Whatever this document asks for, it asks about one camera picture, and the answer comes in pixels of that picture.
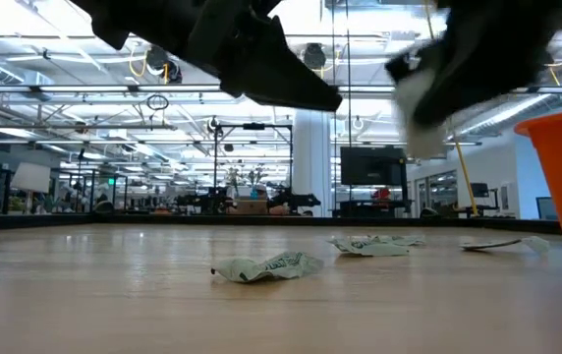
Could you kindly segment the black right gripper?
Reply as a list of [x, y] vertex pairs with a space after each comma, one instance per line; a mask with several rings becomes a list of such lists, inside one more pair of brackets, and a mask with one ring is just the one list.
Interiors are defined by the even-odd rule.
[[385, 64], [394, 83], [431, 70], [417, 87], [411, 120], [437, 127], [454, 113], [534, 81], [552, 62], [547, 46], [562, 30], [562, 0], [445, 0], [445, 42], [413, 45]]

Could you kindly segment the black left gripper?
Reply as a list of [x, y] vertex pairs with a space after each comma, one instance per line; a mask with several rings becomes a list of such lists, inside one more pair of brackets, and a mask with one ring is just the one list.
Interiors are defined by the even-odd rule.
[[209, 74], [220, 88], [264, 105], [336, 111], [339, 90], [290, 49], [280, 0], [70, 0], [87, 12], [93, 33], [115, 49], [130, 34]]

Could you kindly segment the green white Truvia packet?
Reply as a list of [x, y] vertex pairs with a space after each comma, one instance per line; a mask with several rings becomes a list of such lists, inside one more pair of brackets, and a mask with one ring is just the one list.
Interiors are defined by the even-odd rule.
[[304, 252], [284, 252], [257, 263], [233, 258], [214, 265], [210, 272], [236, 283], [253, 283], [264, 279], [294, 279], [321, 271], [324, 261]]
[[408, 156], [413, 158], [429, 159], [443, 150], [444, 129], [441, 126], [424, 127], [413, 118], [434, 77], [432, 69], [415, 71], [402, 79], [393, 93], [400, 139], [406, 143]]
[[421, 246], [426, 244], [425, 238], [423, 236], [381, 235], [381, 236], [374, 236], [372, 240], [378, 243], [387, 243], [400, 247], [414, 247], [414, 246]]
[[463, 243], [460, 244], [459, 247], [464, 251], [484, 251], [518, 244], [524, 244], [538, 254], [545, 254], [550, 250], [550, 243], [537, 236], [525, 237], [510, 241], [486, 242], [478, 244]]
[[342, 253], [362, 257], [399, 257], [407, 256], [409, 250], [403, 246], [377, 241], [375, 239], [338, 239], [328, 240]]

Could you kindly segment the brown cardboard box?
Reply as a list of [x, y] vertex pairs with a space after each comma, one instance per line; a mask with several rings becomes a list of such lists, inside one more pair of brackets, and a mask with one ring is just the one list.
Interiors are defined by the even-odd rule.
[[266, 215], [268, 214], [268, 202], [260, 199], [238, 199], [235, 213], [240, 215]]

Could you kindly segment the blue computer screen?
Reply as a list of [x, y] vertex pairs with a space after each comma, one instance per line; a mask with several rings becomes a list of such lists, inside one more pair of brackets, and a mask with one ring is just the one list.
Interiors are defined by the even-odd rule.
[[550, 197], [537, 197], [536, 207], [539, 219], [552, 221], [558, 220], [556, 207]]

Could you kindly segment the white lamp shade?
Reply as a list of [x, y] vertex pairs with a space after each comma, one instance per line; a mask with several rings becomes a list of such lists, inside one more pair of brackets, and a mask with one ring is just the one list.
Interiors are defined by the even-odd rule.
[[51, 168], [30, 162], [21, 162], [11, 180], [12, 188], [27, 192], [47, 193]]

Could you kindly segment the black gantry frame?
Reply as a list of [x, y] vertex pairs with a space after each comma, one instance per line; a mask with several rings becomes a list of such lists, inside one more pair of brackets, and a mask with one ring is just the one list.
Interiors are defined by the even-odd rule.
[[217, 123], [213, 132], [213, 187], [209, 191], [210, 198], [212, 199], [213, 209], [211, 214], [218, 215], [220, 207], [224, 205], [224, 200], [218, 196], [218, 148], [221, 141], [218, 139], [219, 131], [224, 130], [222, 138], [228, 138], [231, 133], [236, 129], [245, 131], [264, 131], [271, 129], [276, 132], [280, 138], [289, 146], [289, 182], [285, 189], [281, 189], [281, 195], [290, 198], [293, 192], [293, 164], [294, 164], [294, 133], [292, 125], [281, 124], [265, 124], [265, 123], [243, 123], [243, 124], [220, 124]]

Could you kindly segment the black wall monitor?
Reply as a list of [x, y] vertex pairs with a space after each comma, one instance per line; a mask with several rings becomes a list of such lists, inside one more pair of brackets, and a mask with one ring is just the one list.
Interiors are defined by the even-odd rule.
[[341, 147], [341, 183], [349, 186], [403, 186], [407, 157], [400, 148]]

